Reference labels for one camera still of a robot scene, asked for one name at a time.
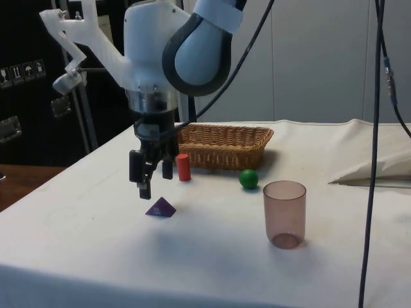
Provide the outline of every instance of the brown translucent cup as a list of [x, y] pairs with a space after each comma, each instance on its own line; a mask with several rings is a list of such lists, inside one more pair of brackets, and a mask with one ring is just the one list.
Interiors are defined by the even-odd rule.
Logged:
[[270, 242], [281, 249], [293, 249], [304, 240], [306, 193], [300, 183], [272, 182], [264, 187], [265, 229]]

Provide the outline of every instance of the wicker basket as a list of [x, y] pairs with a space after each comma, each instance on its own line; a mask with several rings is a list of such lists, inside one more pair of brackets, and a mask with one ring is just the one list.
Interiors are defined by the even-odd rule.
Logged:
[[274, 132], [262, 127], [191, 124], [179, 133], [191, 167], [244, 170], [258, 167]]

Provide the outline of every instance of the purple pyramid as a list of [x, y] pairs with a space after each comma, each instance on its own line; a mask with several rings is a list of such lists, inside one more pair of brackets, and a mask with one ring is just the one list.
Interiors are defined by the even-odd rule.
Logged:
[[161, 197], [150, 209], [146, 215], [160, 216], [160, 217], [172, 217], [175, 213], [174, 207]]

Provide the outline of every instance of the red cylinder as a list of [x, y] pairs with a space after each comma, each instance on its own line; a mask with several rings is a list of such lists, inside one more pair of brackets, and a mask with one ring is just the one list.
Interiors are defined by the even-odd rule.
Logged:
[[181, 182], [191, 180], [190, 160], [188, 154], [180, 154], [175, 158]]

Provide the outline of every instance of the green sphere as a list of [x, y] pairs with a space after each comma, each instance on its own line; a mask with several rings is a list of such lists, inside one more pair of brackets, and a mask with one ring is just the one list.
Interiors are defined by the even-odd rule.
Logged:
[[245, 189], [255, 189], [258, 184], [258, 175], [254, 170], [246, 169], [240, 173], [240, 183]]

